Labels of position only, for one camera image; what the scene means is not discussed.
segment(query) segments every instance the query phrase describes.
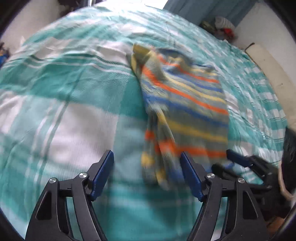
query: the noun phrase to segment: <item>screw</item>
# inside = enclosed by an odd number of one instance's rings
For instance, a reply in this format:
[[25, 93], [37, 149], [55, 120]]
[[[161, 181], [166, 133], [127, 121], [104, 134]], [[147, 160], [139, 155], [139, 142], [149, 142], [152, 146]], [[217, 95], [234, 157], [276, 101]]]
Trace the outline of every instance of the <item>screw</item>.
[[52, 177], [50, 180], [49, 180], [49, 183], [55, 183], [57, 181], [57, 179], [55, 177]]
[[209, 178], [209, 179], [213, 179], [214, 177], [215, 177], [215, 174], [214, 173], [209, 172], [207, 174], [207, 178]]
[[246, 182], [245, 179], [243, 179], [242, 177], [238, 178], [237, 180], [238, 180], [239, 183], [245, 183]]
[[85, 177], [87, 177], [87, 173], [86, 172], [82, 172], [82, 173], [79, 174], [79, 177], [80, 178], [85, 178]]

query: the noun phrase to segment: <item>wall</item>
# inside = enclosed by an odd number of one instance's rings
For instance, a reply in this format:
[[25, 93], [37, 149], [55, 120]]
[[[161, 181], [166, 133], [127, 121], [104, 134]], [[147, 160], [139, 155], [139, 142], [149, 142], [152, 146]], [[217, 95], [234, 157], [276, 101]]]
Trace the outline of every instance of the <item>wall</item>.
[[24, 40], [57, 20], [62, 8], [57, 0], [29, 1], [3, 33], [1, 41], [14, 53]]
[[255, 42], [265, 47], [296, 85], [296, 42], [266, 3], [254, 5], [237, 26], [236, 34], [234, 45], [246, 48]]

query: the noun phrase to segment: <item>blue gripper pad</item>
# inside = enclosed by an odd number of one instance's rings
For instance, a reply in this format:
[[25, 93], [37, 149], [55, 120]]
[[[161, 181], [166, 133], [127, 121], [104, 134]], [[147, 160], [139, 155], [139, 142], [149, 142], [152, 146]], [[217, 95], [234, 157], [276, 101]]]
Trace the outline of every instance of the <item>blue gripper pad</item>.
[[198, 198], [198, 200], [201, 202], [204, 196], [202, 193], [201, 181], [195, 173], [188, 157], [184, 152], [182, 152], [180, 157], [180, 165], [185, 182], [190, 187], [192, 195]]
[[109, 151], [107, 154], [101, 168], [99, 169], [97, 175], [93, 180], [93, 189], [90, 194], [91, 201], [96, 200], [102, 194], [103, 188], [107, 182], [108, 176], [114, 165], [114, 154], [112, 151]]
[[247, 157], [240, 155], [231, 149], [226, 150], [226, 156], [228, 160], [233, 161], [234, 163], [237, 163], [243, 167], [250, 166], [250, 161]]

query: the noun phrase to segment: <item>teal and white fabric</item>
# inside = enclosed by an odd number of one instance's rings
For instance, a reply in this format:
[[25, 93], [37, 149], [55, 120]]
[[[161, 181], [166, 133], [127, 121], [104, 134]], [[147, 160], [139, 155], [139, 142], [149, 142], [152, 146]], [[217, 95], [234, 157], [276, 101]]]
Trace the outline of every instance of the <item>teal and white fabric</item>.
[[[142, 177], [147, 115], [126, 58], [134, 43], [214, 66], [224, 80], [229, 148], [281, 159], [285, 115], [243, 51], [166, 11], [103, 2], [42, 29], [0, 70], [0, 207], [23, 237], [48, 179], [73, 178], [111, 149], [115, 168], [94, 202], [108, 240], [186, 240], [201, 203], [188, 188], [164, 191]], [[70, 216], [79, 237], [71, 206]], [[221, 214], [217, 233], [222, 223]]]

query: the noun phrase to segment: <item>curtain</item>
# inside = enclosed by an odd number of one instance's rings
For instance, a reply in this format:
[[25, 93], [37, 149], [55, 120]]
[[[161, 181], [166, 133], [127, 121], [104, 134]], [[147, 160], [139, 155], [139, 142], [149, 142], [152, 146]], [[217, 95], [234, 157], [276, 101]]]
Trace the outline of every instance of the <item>curtain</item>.
[[163, 9], [199, 25], [215, 22], [216, 16], [227, 18], [237, 26], [257, 0], [168, 0]]

